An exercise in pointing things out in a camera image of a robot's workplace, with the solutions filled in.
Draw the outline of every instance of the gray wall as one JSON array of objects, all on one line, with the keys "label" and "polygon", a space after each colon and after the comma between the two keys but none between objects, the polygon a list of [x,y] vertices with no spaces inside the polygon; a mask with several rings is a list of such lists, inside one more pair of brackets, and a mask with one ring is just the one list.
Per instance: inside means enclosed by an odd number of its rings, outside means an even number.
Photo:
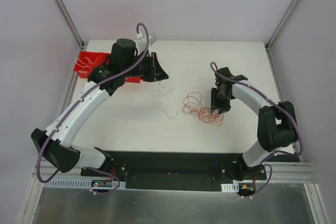
[{"label": "gray wall", "polygon": [[14,223],[34,170],[36,127],[56,117],[78,47],[53,0],[0,0],[0,223]]},{"label": "gray wall", "polygon": [[141,21],[161,40],[267,42],[291,0],[63,1],[84,40],[132,38]]},{"label": "gray wall", "polygon": [[302,0],[271,49],[285,99],[295,104],[306,151],[336,223],[336,0]]}]

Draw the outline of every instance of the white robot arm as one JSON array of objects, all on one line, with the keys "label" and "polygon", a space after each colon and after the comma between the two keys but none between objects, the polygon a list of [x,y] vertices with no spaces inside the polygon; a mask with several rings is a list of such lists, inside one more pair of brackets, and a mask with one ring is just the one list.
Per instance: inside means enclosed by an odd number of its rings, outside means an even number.
[{"label": "white robot arm", "polygon": [[[251,89],[253,85],[245,76],[233,76],[227,67],[218,69],[217,72],[234,82],[215,74],[217,88],[211,90],[211,111],[218,110],[219,114],[228,112],[231,109],[230,100],[239,99],[258,116],[258,140],[242,153],[227,173],[233,179],[242,180],[246,172],[257,169],[265,158],[274,151],[296,142],[298,137],[289,118]],[[292,103],[278,102],[278,106],[296,120]]]},{"label": "white robot arm", "polygon": [[[111,78],[130,68],[140,59],[133,40],[118,39],[113,44],[112,53],[107,56],[105,62],[92,70],[88,82],[72,104],[45,130],[35,129],[32,132],[31,138],[37,150],[41,152],[44,146],[43,157],[61,172],[66,173],[75,166],[110,170],[109,155],[104,151],[72,144],[78,131],[91,114],[125,83],[125,78],[141,77],[146,82],[168,79],[168,75],[158,62],[156,53],[148,50],[149,46],[156,41],[155,36],[147,35],[147,37],[149,37],[148,45],[146,45],[146,38],[141,35],[138,37],[139,51],[143,50],[142,54],[145,54],[141,62],[124,75]],[[112,80],[99,85],[107,79]]]}]

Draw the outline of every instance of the metal frame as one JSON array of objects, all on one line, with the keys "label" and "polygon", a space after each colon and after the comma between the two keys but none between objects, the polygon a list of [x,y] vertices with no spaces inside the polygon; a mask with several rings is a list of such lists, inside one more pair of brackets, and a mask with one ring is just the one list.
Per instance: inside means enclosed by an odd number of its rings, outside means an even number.
[{"label": "metal frame", "polygon": [[[77,41],[78,45],[82,50],[86,50],[87,43],[83,42],[81,39],[64,3],[62,0],[54,0],[59,11],[64,17],[65,22],[67,23],[73,37]],[[271,56],[269,50],[277,39],[279,33],[289,20],[291,14],[295,10],[296,6],[299,4],[300,0],[292,0],[287,10],[285,11],[283,17],[281,18],[276,30],[272,34],[269,42],[266,44],[266,52],[270,62],[272,74],[274,75],[275,84],[277,91],[280,97],[280,100],[283,100],[283,92],[278,81],[276,70],[272,64]],[[66,93],[65,99],[61,105],[61,111],[63,111],[71,102],[73,92],[75,90],[76,82],[78,76],[74,73],[68,84],[68,91]],[[317,185],[317,180],[312,170],[312,166],[309,163],[288,163],[288,162],[270,162],[273,167],[273,176],[270,183],[299,183],[304,184],[308,201],[311,207],[311,211],[316,223],[329,223],[327,212],[325,206],[322,202],[320,195],[319,187]],[[269,168],[266,167],[266,173],[269,173]],[[50,176],[55,171],[55,168],[48,163],[46,160],[43,160],[41,163],[41,174],[43,177]],[[81,169],[74,168],[66,174],[58,174],[57,179],[83,179],[80,176]],[[85,177],[85,179],[99,179],[100,177]],[[34,219],[34,214],[37,209],[38,201],[42,191],[43,185],[37,180],[36,172],[34,172],[31,179],[27,196],[25,198],[23,209],[20,212],[17,223],[32,223]]]},{"label": "metal frame", "polygon": [[69,13],[67,11],[67,9],[66,9],[63,1],[62,0],[54,0],[54,1],[55,1],[55,4],[57,5],[59,11],[62,14],[62,16],[64,18],[64,21],[67,23],[67,25],[68,25],[68,27],[69,27],[69,29],[70,29],[73,37],[77,41],[78,45],[80,47],[83,47],[84,42],[83,42],[82,38],[80,37],[80,35],[79,35],[79,33],[78,33],[78,31],[77,31],[77,29],[76,29],[76,27],[75,27],[75,25],[74,25],[74,23],[72,21]]},{"label": "metal frame", "polygon": [[282,18],[280,20],[277,28],[275,29],[274,33],[272,34],[269,42],[266,44],[267,51],[269,51],[269,49],[274,44],[274,41],[277,39],[279,33],[281,32],[281,30],[283,29],[283,27],[285,26],[285,24],[289,20],[291,14],[295,10],[295,8],[298,6],[299,2],[300,2],[300,0],[292,0],[290,2],[288,8],[286,9],[284,15],[282,16]]}]

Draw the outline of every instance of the white tabletop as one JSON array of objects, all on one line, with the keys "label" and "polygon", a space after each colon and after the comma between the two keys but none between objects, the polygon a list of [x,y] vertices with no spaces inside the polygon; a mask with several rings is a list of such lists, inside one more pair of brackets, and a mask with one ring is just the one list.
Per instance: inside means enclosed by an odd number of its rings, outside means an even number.
[{"label": "white tabletop", "polygon": [[[115,41],[91,40],[87,51],[110,52]],[[210,106],[215,76],[210,62],[245,75],[278,100],[264,44],[261,42],[157,41],[155,51],[170,75],[161,83],[126,83],[85,123],[74,144],[114,151],[241,153],[257,141],[257,115],[241,101],[231,101],[221,126],[181,112],[183,99],[200,92]],[[78,79],[74,97],[86,79]],[[286,148],[293,152],[291,146]]]}]

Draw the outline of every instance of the purple cable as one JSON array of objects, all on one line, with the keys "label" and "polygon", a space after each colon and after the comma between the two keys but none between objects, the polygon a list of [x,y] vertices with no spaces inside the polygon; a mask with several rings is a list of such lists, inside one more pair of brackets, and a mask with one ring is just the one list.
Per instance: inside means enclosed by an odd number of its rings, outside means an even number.
[{"label": "purple cable", "polygon": [[[120,187],[120,181],[119,181],[119,179],[118,179],[116,176],[114,176],[113,174],[109,174],[109,173],[103,172],[103,171],[101,171],[101,170],[92,168],[92,167],[88,167],[88,169],[90,169],[90,170],[92,170],[92,171],[94,171],[94,172],[96,172],[96,173],[101,173],[101,174],[104,174],[104,175],[107,175],[107,176],[112,176],[112,178],[114,178],[114,179],[118,182],[118,185],[117,185],[115,188],[113,188],[113,189],[111,189],[111,190],[109,190],[109,191],[107,191],[107,192],[105,192],[105,193],[100,193],[100,192],[98,192],[98,191],[95,191],[96,194],[98,194],[98,195],[109,194],[109,193],[111,193],[111,192],[117,190],[117,189]],[[67,200],[70,200],[70,199],[72,199],[72,198],[75,198],[77,195],[79,195],[79,194],[81,194],[81,193],[84,193],[85,191],[91,191],[91,190],[90,190],[90,189],[83,189],[83,190],[78,191],[78,192],[76,192],[75,194],[73,194],[73,195],[71,195],[71,196],[69,196],[69,197],[67,197],[67,198],[65,198],[65,199],[59,200],[59,201],[57,201],[57,202],[49,202],[49,201],[47,201],[46,198],[45,198],[45,195],[44,195],[44,196],[43,196],[43,201],[46,202],[46,203],[48,203],[48,204],[51,204],[51,205],[58,205],[58,204],[63,203],[63,202],[65,202],[65,201],[67,201]]]},{"label": "purple cable", "polygon": [[229,81],[229,82],[232,82],[232,83],[235,83],[235,84],[240,84],[240,85],[243,85],[243,86],[245,86],[245,87],[247,87],[247,88],[252,89],[252,90],[255,91],[257,94],[259,94],[262,98],[264,98],[266,101],[268,101],[270,104],[272,104],[274,107],[276,107],[278,110],[280,110],[283,114],[285,114],[285,115],[288,117],[288,119],[290,120],[290,122],[293,124],[294,129],[295,129],[295,131],[296,131],[296,134],[297,134],[297,136],[298,136],[299,143],[300,143],[300,151],[299,151],[298,154],[292,154],[292,153],[284,152],[284,151],[275,151],[274,153],[283,153],[283,154],[290,155],[290,156],[295,156],[295,157],[296,157],[296,156],[300,156],[300,155],[302,154],[302,152],[303,152],[303,141],[302,141],[302,135],[301,135],[301,132],[300,132],[300,130],[299,130],[299,128],[298,128],[298,125],[296,124],[294,118],[293,118],[293,117],[292,117],[286,110],[284,110],[283,108],[281,108],[281,107],[280,107],[279,105],[277,105],[274,101],[268,99],[268,97],[267,97],[266,95],[264,95],[260,90],[256,89],[255,87],[253,87],[253,86],[249,86],[249,85],[247,85],[246,83],[239,82],[239,81],[235,81],[235,80],[232,80],[232,79],[227,78],[227,77],[225,77],[225,76],[222,76],[220,73],[217,72],[217,71],[218,71],[218,67],[217,67],[216,63],[211,62],[211,63],[210,63],[210,67],[211,67],[211,69],[215,72],[215,74],[218,75],[219,77],[221,77],[222,79],[224,79],[224,80],[226,80],[226,81]]},{"label": "purple cable", "polygon": [[[108,81],[111,81],[115,78],[118,78],[118,77],[121,77],[122,75],[126,74],[127,72],[131,71],[132,69],[134,69],[137,65],[140,64],[140,62],[145,58],[147,52],[148,52],[148,48],[149,48],[149,33],[148,33],[148,30],[147,30],[147,27],[143,24],[143,23],[138,23],[137,24],[137,33],[139,33],[139,27],[142,26],[143,29],[145,30],[145,33],[146,33],[146,47],[145,47],[145,50],[143,51],[142,55],[140,56],[139,60],[136,61],[136,63],[134,63],[132,66],[130,66],[129,68],[125,69],[124,71],[114,75],[114,76],[111,76],[99,83],[97,83],[96,85],[94,85],[92,88],[90,88],[87,92],[85,92],[83,95],[82,95],[82,99],[84,100],[84,98],[89,94],[91,93],[94,89],[96,89],[97,87],[99,87],[100,85],[108,82]],[[78,104],[80,103],[81,101],[77,101],[73,104],[73,106],[67,111],[67,113],[62,117],[62,119],[58,122],[58,124],[56,125],[56,129],[59,129],[59,127],[62,125],[62,123],[65,121],[65,119],[72,113],[72,111],[78,106]],[[52,178],[58,173],[59,169],[57,169],[48,179],[44,180],[42,179],[41,177],[41,173],[40,173],[40,165],[41,165],[41,160],[42,160],[42,156],[43,156],[43,152],[44,150],[46,149],[49,141],[52,139],[53,135],[56,133],[55,130],[53,130],[50,135],[47,137],[46,141],[44,142],[44,144],[42,145],[42,148],[38,154],[38,158],[37,158],[37,163],[36,163],[36,176],[38,178],[38,180],[41,182],[41,183],[47,183],[49,181],[52,180]]]},{"label": "purple cable", "polygon": [[253,196],[255,196],[256,194],[258,194],[261,190],[263,190],[268,184],[269,182],[271,181],[271,178],[272,178],[272,174],[273,174],[273,168],[271,165],[269,164],[264,164],[265,166],[268,166],[269,167],[269,176],[268,176],[268,179],[267,181],[264,183],[264,185],[261,187],[261,189],[257,190]]}]

